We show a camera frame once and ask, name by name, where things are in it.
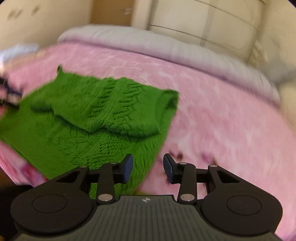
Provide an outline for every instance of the brown door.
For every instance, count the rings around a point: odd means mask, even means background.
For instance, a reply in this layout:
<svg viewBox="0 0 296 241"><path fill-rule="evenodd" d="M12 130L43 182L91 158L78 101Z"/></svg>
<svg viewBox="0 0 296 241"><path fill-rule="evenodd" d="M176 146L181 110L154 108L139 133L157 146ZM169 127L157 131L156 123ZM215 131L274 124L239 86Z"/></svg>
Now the brown door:
<svg viewBox="0 0 296 241"><path fill-rule="evenodd" d="M134 0L93 0L91 23L131 25Z"/></svg>

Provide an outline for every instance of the green cloth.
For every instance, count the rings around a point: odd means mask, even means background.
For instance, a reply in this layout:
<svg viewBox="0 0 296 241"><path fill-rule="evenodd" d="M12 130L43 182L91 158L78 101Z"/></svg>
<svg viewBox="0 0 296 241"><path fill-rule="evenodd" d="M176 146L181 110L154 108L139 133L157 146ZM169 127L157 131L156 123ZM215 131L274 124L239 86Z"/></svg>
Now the green cloth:
<svg viewBox="0 0 296 241"><path fill-rule="evenodd" d="M121 162L131 153L130 181L116 185L115 191L132 194L165 140L177 103L173 90L59 68L53 82L23 99L18 111L5 113L0 139L49 179L81 165L96 169Z"/></svg>

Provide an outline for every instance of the pink bedspread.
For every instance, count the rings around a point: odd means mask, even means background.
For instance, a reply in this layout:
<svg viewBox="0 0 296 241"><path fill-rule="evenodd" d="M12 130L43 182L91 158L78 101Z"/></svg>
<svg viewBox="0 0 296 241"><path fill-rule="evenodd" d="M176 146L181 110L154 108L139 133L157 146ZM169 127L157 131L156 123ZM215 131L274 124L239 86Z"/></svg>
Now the pink bedspread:
<svg viewBox="0 0 296 241"><path fill-rule="evenodd" d="M178 111L167 140L139 192L178 193L162 167L165 153L178 161L207 168L218 165L274 195L284 210L277 234L296 233L296 138L275 107L203 72L145 55L66 42L50 47L45 57L10 72L10 81L25 94L65 71L96 77L128 77L180 92ZM44 178L5 144L1 167L17 183L38 185ZM201 186L199 197L205 195Z"/></svg>

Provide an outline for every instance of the green knit sweater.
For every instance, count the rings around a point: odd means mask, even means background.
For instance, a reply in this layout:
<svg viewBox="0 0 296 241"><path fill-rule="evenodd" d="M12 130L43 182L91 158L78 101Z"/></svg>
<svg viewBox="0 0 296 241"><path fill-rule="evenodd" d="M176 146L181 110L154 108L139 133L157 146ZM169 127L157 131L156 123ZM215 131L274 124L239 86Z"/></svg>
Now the green knit sweater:
<svg viewBox="0 0 296 241"><path fill-rule="evenodd" d="M177 102L173 90L59 68L55 81L23 99L18 111L6 112L0 139L49 179L81 165L95 169L121 162L131 153L130 181L116 185L115 191L132 194L165 140Z"/></svg>

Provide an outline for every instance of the silver screw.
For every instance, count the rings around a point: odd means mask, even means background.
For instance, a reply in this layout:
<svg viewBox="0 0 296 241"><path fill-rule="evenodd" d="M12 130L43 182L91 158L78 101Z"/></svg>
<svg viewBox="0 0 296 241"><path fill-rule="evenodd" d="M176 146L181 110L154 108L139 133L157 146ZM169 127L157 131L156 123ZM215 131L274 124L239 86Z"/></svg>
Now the silver screw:
<svg viewBox="0 0 296 241"><path fill-rule="evenodd" d="M113 196L111 194L104 193L104 194L101 194L100 196L98 196L98 199L102 202L108 202L113 199Z"/></svg>
<svg viewBox="0 0 296 241"><path fill-rule="evenodd" d="M194 200L195 197L192 194L186 193L186 194L182 194L180 198L182 201L191 202Z"/></svg>

